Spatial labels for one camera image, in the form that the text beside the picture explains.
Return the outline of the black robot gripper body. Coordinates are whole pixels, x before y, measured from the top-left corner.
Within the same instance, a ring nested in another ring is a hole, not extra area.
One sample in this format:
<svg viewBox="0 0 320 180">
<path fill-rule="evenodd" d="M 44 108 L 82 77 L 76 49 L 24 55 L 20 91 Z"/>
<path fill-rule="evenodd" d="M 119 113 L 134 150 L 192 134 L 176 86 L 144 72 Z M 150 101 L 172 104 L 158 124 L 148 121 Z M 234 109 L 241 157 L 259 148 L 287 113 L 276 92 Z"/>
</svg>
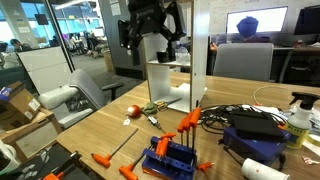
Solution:
<svg viewBox="0 0 320 180">
<path fill-rule="evenodd" d="M 128 0 L 128 11 L 130 19 L 118 21 L 121 47 L 136 49 L 149 34 L 160 33 L 169 38 L 169 29 L 164 25 L 167 15 L 163 0 Z"/>
</svg>

